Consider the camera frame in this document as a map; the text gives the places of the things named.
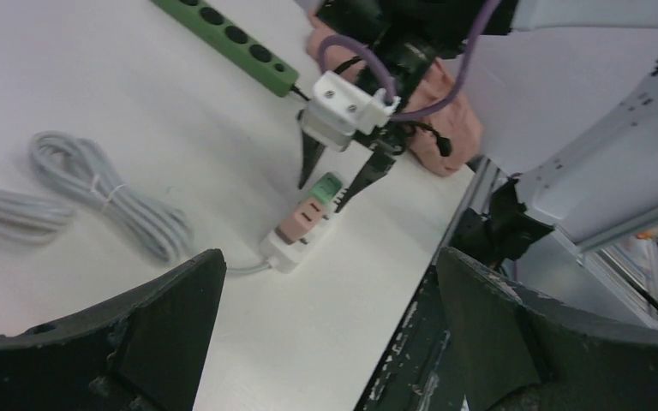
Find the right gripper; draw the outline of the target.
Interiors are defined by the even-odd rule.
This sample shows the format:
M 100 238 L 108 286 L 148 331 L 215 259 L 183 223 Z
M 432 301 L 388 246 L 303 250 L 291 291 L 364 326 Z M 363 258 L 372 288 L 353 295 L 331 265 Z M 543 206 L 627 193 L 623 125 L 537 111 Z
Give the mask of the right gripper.
M 371 134 L 357 133 L 357 142 L 373 152 L 337 203 L 340 213 L 354 196 L 386 176 L 396 163 L 395 156 L 405 153 L 415 136 L 419 122 L 389 122 Z M 302 132 L 302 169 L 298 187 L 304 188 L 326 146 Z

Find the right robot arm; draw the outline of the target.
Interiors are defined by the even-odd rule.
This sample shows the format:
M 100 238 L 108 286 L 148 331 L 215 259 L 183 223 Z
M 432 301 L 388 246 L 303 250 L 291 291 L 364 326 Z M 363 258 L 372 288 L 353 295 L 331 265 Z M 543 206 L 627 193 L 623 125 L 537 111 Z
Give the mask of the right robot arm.
M 482 153 L 521 172 L 452 247 L 495 265 L 555 230 L 589 251 L 658 225 L 658 1 L 323 1 L 309 19 L 303 176 L 351 141 L 372 155 L 347 200 L 394 147 L 445 175 L 478 135 L 442 121 L 472 97 Z

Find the pink adapter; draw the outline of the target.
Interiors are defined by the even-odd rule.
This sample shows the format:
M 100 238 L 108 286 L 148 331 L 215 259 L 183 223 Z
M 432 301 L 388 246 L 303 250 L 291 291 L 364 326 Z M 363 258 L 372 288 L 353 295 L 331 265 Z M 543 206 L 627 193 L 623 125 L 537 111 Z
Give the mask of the pink adapter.
M 326 215 L 327 207 L 315 197 L 309 197 L 286 217 L 275 229 L 277 236 L 286 244 L 303 238 Z

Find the white power strip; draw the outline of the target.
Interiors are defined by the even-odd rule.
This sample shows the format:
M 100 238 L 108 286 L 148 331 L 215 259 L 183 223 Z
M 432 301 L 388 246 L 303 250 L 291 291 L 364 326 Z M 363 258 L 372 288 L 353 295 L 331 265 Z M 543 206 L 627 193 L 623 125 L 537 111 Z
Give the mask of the white power strip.
M 291 273 L 327 237 L 338 221 L 338 214 L 335 209 L 338 201 L 343 196 L 344 190 L 342 189 L 334 200 L 326 206 L 326 215 L 319 223 L 299 241 L 290 245 L 284 243 L 275 233 L 278 225 L 264 237 L 259 244 L 259 251 L 273 269 L 282 273 Z

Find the green adapter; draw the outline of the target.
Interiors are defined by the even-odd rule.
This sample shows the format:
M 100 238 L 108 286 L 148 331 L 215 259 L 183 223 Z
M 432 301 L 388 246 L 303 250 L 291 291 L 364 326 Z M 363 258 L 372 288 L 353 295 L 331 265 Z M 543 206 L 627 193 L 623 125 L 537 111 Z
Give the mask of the green adapter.
M 327 206 L 343 188 L 344 182 L 332 172 L 327 172 L 308 190 L 308 197 Z

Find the green power strip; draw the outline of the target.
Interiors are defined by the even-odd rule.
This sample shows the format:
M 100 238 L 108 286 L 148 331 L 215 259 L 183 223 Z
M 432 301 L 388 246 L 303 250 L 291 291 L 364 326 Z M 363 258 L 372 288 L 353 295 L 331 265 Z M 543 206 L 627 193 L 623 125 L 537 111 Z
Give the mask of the green power strip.
M 210 3 L 200 0 L 154 0 L 153 3 L 271 93 L 282 98 L 295 89 L 298 72 Z

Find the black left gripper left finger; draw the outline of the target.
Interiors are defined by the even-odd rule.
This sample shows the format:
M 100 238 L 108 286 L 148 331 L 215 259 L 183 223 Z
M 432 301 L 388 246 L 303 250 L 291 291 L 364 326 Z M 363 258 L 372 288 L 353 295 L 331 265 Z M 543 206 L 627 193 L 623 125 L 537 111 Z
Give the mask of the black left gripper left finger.
M 190 410 L 226 272 L 210 249 L 78 313 L 0 335 L 0 410 Z

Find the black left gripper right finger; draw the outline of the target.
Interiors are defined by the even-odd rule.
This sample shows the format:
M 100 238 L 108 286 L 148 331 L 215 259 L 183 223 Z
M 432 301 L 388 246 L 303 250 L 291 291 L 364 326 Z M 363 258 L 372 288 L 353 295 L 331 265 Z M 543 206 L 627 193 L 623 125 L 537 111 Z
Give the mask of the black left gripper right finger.
M 473 410 L 658 410 L 658 330 L 579 310 L 454 248 L 440 295 Z

